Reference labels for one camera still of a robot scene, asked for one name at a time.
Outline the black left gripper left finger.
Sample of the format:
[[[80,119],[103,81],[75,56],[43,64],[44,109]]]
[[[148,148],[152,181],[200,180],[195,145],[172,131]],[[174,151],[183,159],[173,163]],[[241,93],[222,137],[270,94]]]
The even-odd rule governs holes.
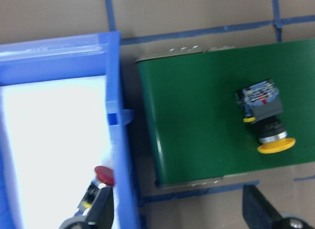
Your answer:
[[[85,222],[89,229],[111,229],[114,222],[113,188],[104,187],[97,193]]]

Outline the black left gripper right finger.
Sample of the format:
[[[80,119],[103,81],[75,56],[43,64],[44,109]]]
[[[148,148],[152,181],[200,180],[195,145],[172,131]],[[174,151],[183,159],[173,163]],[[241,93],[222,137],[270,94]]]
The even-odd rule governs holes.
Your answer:
[[[287,229],[284,219],[255,185],[244,185],[242,215],[250,229]]]

